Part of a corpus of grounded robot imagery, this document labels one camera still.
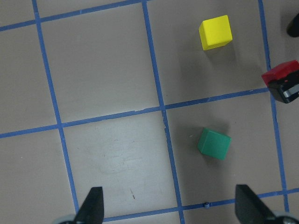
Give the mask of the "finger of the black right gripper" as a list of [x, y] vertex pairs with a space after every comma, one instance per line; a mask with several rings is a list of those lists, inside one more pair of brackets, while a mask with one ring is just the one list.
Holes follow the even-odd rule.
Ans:
[[297, 14], [288, 24], [287, 34], [290, 37], [299, 37], [299, 14]]
[[299, 97], [299, 73], [292, 72], [286, 77], [271, 81], [268, 89], [276, 101], [290, 103]]

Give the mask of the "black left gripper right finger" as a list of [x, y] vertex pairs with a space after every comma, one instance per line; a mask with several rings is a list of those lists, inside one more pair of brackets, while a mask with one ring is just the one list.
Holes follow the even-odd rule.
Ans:
[[275, 214], [246, 184], [235, 187], [235, 215], [241, 224], [275, 224]]

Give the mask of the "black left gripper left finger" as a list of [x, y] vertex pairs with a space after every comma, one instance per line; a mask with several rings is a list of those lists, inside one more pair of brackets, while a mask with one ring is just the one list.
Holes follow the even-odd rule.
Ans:
[[92, 187], [76, 214], [74, 224], [103, 223], [103, 188]]

